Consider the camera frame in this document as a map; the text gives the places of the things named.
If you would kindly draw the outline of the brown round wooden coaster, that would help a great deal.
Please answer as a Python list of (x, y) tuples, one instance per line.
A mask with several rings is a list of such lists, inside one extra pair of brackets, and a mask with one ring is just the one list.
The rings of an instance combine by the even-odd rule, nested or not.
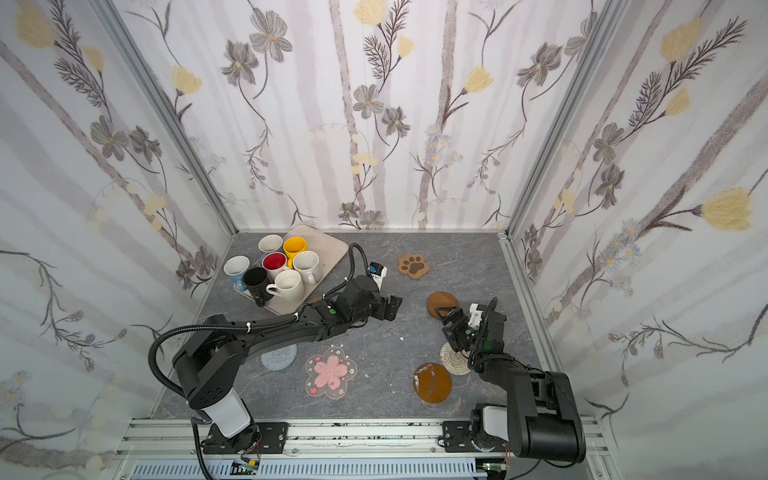
[(452, 294), (440, 291), (429, 296), (426, 306), (433, 318), (442, 321), (459, 307), (459, 302)]

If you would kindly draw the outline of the white woven rope coaster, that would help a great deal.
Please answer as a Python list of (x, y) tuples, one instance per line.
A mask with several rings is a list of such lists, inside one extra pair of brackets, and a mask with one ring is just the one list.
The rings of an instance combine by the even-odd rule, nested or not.
[(441, 347), (440, 361), (451, 375), (464, 376), (470, 373), (467, 356), (463, 352), (454, 351), (448, 342)]

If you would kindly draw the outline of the brown paw print coaster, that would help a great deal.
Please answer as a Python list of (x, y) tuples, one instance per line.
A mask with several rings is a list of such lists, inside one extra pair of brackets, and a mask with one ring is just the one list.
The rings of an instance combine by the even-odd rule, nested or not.
[(406, 253), (398, 258), (397, 271), (412, 280), (419, 280), (430, 270), (425, 258), (421, 254)]

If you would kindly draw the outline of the glossy amber round coaster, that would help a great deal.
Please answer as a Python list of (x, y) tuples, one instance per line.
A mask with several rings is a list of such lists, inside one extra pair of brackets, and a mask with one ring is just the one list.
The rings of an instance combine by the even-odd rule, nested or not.
[(437, 363), (425, 363), (413, 374), (416, 395), (423, 401), (436, 404), (448, 398), (452, 390), (452, 379), (448, 370)]

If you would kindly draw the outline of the pink cherry blossom coaster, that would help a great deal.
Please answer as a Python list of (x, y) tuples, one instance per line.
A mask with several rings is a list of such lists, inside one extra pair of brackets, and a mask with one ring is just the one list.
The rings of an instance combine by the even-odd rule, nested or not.
[(348, 392), (349, 382), (359, 372), (356, 362), (341, 347), (331, 346), (323, 355), (310, 357), (304, 366), (308, 375), (304, 383), (311, 397), (325, 396), (339, 400)]

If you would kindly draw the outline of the grey blue round coaster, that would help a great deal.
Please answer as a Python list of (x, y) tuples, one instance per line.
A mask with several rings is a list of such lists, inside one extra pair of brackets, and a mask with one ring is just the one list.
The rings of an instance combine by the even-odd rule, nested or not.
[(269, 371), (281, 371), (288, 368), (297, 356), (296, 345), (289, 345), (261, 355), (262, 365)]

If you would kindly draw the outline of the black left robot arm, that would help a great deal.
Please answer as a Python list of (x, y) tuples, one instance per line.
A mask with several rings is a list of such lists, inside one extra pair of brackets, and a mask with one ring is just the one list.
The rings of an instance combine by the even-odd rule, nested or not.
[[(257, 429), (234, 390), (240, 366), (250, 355), (333, 338), (370, 318), (392, 321), (401, 304), (398, 296), (382, 295), (372, 277), (359, 275), (320, 299), (301, 304), (294, 313), (246, 323), (214, 315), (200, 324), (173, 328), (153, 341), (147, 362), (153, 376), (202, 414), (215, 434), (227, 441), (240, 439)], [(188, 338), (172, 359), (178, 378), (174, 382), (162, 372), (157, 354), (167, 340), (182, 334)]]

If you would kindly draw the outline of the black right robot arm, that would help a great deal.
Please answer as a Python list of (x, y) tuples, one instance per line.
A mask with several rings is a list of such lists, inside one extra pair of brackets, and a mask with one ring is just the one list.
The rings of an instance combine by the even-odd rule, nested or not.
[(506, 316), (496, 299), (437, 307), (451, 349), (467, 355), (470, 371), (506, 392), (504, 404), (479, 403), (467, 422), (446, 421), (438, 444), (448, 453), (509, 452), (518, 458), (574, 465), (585, 460), (582, 420), (566, 374), (543, 371), (505, 352)]

